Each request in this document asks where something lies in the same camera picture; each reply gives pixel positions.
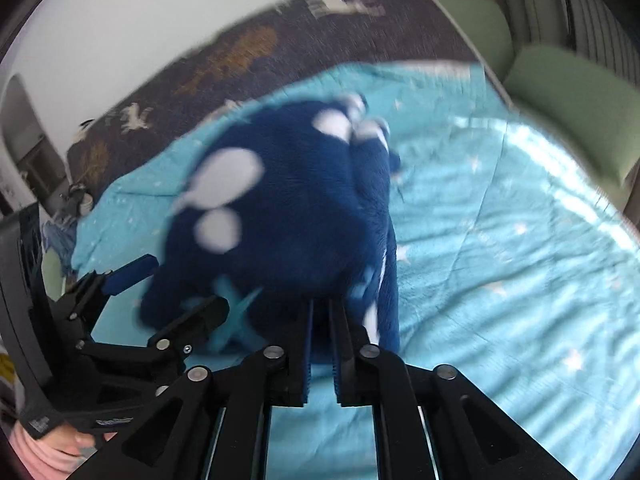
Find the left hand pink sleeve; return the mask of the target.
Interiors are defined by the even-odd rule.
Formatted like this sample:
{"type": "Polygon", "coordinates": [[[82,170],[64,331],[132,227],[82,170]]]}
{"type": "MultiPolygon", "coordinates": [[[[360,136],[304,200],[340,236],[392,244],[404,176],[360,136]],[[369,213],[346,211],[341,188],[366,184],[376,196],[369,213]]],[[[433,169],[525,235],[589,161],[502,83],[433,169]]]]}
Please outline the left hand pink sleeve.
{"type": "Polygon", "coordinates": [[[96,437],[63,424],[36,440],[36,445],[43,463],[70,474],[86,459],[85,452],[96,448],[96,437]]]}

